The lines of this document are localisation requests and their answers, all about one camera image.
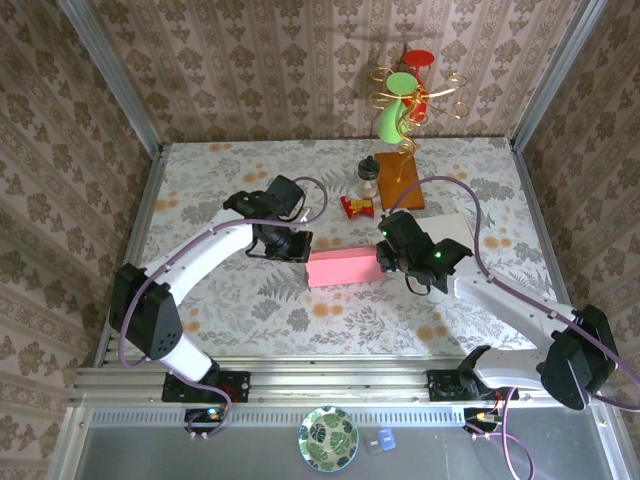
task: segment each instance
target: decorative plate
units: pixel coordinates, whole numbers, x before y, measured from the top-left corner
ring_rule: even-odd
[[[305,461],[320,472],[337,472],[349,465],[358,451],[358,429],[338,407],[316,408],[298,432],[298,446]]]

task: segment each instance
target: patterned wallpaper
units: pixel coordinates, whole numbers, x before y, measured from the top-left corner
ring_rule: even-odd
[[[607,312],[640,371],[640,2],[608,2],[524,153],[573,301]]]
[[[55,2],[0,2],[0,478],[44,478],[149,166]]]
[[[471,108],[431,136],[508,135],[577,0],[91,0],[165,143],[374,134],[372,68],[435,53]],[[437,105],[451,104],[439,99]]]

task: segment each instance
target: pink sponge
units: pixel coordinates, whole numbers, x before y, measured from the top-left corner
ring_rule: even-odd
[[[314,252],[306,265],[309,287],[384,280],[375,245]]]

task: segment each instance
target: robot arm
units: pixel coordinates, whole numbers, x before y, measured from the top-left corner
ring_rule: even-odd
[[[473,398],[487,388],[545,389],[563,405],[582,410],[615,369],[613,360],[557,319],[572,319],[616,352],[607,317],[597,308],[588,305],[577,311],[499,273],[485,275],[471,250],[450,239],[434,244],[407,212],[390,215],[379,228],[386,239],[376,246],[383,271],[400,270],[428,289],[480,305],[536,346],[517,351],[474,349],[458,368],[460,384]]]
[[[159,361],[170,371],[191,382],[215,384],[218,364],[183,334],[178,306],[222,261],[258,241],[265,246],[264,258],[305,263],[311,249],[311,232],[294,232],[281,221],[292,214],[303,197],[299,186],[278,176],[266,192],[232,195],[224,202],[223,210],[200,231],[145,268],[131,264],[121,267],[114,281],[111,326],[121,331],[134,296],[139,295],[151,276],[160,272],[135,306],[124,335],[147,358]],[[233,221],[237,223],[217,228]]]

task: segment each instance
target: aluminum frame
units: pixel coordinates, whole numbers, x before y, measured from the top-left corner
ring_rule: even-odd
[[[513,131],[512,141],[517,150],[524,150],[531,139],[606,5],[607,0],[582,0],[576,7],[565,34]]]
[[[162,142],[151,123],[147,109],[129,81],[125,68],[113,53],[111,44],[91,8],[92,2],[60,0],[58,3],[69,17],[80,41],[89,51],[144,148],[153,158],[162,147]]]
[[[141,259],[169,151],[170,146],[165,147],[152,166],[127,249],[126,261],[137,264]],[[513,153],[556,296],[559,300],[568,302],[562,274],[522,153],[518,148],[514,148]],[[117,332],[113,332],[107,324],[94,363],[101,368],[79,370],[48,479],[75,478],[86,430],[95,409],[108,407],[126,411],[136,408],[167,408],[167,404],[161,401],[166,371],[152,364],[135,371],[122,368],[117,359],[118,340]],[[217,357],[216,361],[224,369],[252,372],[252,395],[250,402],[242,407],[251,410],[264,407],[311,407],[319,403],[338,403],[351,408],[428,407],[434,404],[429,401],[424,372],[428,369],[456,368],[461,359],[462,357],[309,355]],[[514,408],[558,407],[558,403],[546,392],[523,393],[526,401],[514,402]],[[438,402],[435,405],[441,407],[452,404]],[[189,405],[190,408],[197,406],[207,405]],[[490,405],[487,402],[471,401],[456,403],[456,406]],[[177,404],[175,408],[182,411],[185,406]],[[599,402],[592,402],[590,413],[598,426],[599,438],[614,478],[640,478],[638,460],[620,412]]]
[[[127,245],[127,250],[124,254],[123,264],[133,263],[134,265],[137,265],[142,259],[147,233],[149,232],[151,218],[153,217],[153,206],[158,200],[160,186],[164,179],[164,171],[167,168],[170,153],[171,145],[163,147],[160,152],[156,153],[155,159],[151,164],[147,183],[145,184],[142,199],[140,200],[140,206],[138,207],[138,213],[133,223],[133,228],[131,229],[129,244]],[[94,367],[102,366],[102,362],[107,352],[107,346],[114,334],[117,334],[117,332],[111,328],[111,325],[109,325],[109,322],[105,319],[102,334],[100,335],[100,342],[98,343],[98,348],[96,349],[96,354],[93,360]]]

